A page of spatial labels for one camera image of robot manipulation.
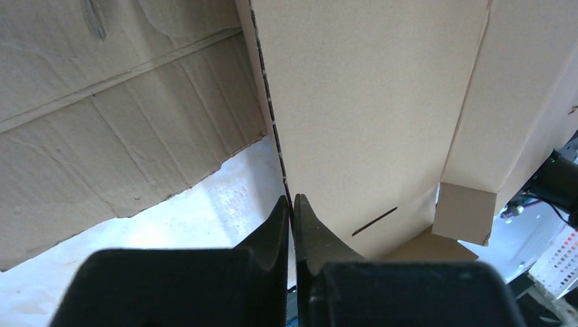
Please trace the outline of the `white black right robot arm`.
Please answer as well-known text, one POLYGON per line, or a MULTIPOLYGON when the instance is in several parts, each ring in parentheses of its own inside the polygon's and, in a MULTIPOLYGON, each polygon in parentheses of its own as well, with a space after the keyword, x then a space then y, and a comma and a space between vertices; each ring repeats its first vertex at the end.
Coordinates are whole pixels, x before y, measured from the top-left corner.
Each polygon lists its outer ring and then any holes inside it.
POLYGON ((552 151, 528 182, 527 192, 568 215, 566 223, 577 229, 577 134, 552 151))

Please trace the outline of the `brown cardboard box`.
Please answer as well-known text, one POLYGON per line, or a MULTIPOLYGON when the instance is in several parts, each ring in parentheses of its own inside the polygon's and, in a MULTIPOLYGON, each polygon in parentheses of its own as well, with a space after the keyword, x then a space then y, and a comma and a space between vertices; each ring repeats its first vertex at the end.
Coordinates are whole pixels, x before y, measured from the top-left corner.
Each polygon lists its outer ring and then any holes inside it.
POLYGON ((577 129, 576 1, 237 1, 286 191, 385 260, 472 260, 577 129))

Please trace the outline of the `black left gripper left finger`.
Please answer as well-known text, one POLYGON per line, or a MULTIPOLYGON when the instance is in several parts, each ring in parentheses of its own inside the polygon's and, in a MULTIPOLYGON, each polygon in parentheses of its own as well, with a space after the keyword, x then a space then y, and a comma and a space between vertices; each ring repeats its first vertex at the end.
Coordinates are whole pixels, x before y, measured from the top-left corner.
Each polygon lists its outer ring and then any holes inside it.
POLYGON ((289 206, 231 249, 105 249, 77 270, 52 326, 284 326, 289 206))

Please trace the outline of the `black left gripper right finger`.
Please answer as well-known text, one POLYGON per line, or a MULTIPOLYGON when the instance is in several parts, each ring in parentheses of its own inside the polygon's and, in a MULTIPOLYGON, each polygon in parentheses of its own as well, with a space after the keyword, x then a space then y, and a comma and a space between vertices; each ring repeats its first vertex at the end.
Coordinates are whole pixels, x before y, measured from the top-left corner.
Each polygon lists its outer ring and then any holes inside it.
POLYGON ((300 326, 524 326, 511 289, 481 262, 377 262, 350 248, 296 195, 300 326))

